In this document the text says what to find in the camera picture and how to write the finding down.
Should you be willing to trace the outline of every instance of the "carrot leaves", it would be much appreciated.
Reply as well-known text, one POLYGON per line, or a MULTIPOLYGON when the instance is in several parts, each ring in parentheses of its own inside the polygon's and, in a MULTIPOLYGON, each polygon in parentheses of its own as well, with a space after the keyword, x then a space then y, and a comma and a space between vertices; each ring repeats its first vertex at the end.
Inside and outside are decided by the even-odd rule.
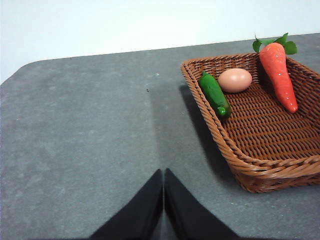
POLYGON ((255 41, 252 43, 252 48, 256 53, 259 53, 261 45, 268 45, 271 43, 279 43, 283 46, 285 54, 296 54, 298 52, 297 46, 293 41, 287 41, 288 33, 277 39, 260 40, 255 37, 255 41))

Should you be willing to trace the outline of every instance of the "cucumber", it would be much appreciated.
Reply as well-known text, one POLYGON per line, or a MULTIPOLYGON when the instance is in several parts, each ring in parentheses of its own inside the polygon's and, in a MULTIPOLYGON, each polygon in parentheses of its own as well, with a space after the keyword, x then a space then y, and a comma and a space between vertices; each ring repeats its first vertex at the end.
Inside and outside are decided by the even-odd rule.
POLYGON ((220 120, 226 120, 231 115, 231 107, 217 80, 206 71, 199 80, 200 88, 220 120))

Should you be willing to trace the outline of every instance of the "white wall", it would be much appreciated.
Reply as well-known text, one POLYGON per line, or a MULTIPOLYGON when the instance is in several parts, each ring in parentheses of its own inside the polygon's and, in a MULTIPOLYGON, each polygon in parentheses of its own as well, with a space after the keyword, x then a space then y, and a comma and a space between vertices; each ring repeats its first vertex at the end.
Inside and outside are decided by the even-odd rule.
POLYGON ((320 32, 319 0, 1 0, 1 83, 45 59, 320 32))

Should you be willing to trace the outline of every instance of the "carrot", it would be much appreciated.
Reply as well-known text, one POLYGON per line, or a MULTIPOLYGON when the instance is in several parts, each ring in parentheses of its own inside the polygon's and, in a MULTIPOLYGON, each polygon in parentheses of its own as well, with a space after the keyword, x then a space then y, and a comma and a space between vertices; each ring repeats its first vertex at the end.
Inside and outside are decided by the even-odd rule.
POLYGON ((284 47, 277 42, 270 43, 261 50, 259 58, 271 79, 277 99, 290 113, 295 113, 298 104, 286 66, 284 47))
POLYGON ((298 50, 293 41, 287 41, 287 36, 288 33, 285 33, 275 40, 260 40, 255 37, 252 47, 258 53, 260 46, 265 45, 259 58, 271 79, 276 98, 290 113, 295 113, 298 104, 286 66, 286 54, 296 54, 298 50))

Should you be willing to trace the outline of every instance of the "table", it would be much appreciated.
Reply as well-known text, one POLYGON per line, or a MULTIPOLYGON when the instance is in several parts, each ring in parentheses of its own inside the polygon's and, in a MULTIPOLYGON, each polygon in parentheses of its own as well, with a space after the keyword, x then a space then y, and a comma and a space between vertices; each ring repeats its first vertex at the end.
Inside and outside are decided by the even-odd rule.
MULTIPOLYGON (((289 36, 320 72, 320 33, 289 36)), ((85 238, 170 168, 243 237, 320 239, 320 185, 236 183, 180 72, 252 40, 42 60, 1 85, 1 239, 85 238)), ((165 215, 153 240, 175 240, 165 215)))

